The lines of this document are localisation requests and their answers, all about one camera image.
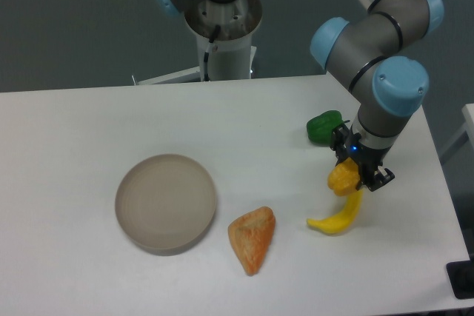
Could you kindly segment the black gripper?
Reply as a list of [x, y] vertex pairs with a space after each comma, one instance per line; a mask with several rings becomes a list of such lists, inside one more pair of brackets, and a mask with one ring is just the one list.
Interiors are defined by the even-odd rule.
[[331, 132], [330, 149], [335, 153], [337, 163], [352, 158], [358, 165], [359, 176], [371, 177], [364, 185], [374, 192], [395, 178], [391, 170], [382, 167], [391, 146], [373, 148], [364, 139], [360, 132], [354, 133], [346, 124], [341, 124]]

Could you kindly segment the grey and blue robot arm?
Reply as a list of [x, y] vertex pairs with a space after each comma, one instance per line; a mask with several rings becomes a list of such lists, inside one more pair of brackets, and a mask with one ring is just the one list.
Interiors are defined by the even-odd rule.
[[[358, 167], [357, 187], [377, 190], [394, 174], [385, 155], [421, 106], [429, 89], [427, 71], [401, 51], [443, 21], [442, 0], [359, 0], [367, 17], [324, 22], [310, 52], [360, 104], [350, 126], [338, 124], [330, 148], [338, 162]], [[250, 77], [251, 38], [262, 18], [259, 0], [158, 0], [170, 14], [183, 14], [198, 46], [202, 81]]]

